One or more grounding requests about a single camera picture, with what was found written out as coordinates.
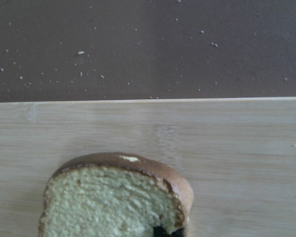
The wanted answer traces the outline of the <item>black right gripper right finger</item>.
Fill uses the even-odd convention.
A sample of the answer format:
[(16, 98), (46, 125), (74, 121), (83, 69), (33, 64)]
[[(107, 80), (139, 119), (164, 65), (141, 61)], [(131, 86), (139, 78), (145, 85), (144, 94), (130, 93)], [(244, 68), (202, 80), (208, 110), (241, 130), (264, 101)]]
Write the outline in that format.
[(153, 228), (154, 237), (185, 237), (184, 228), (177, 229), (173, 232), (167, 232), (162, 226)]

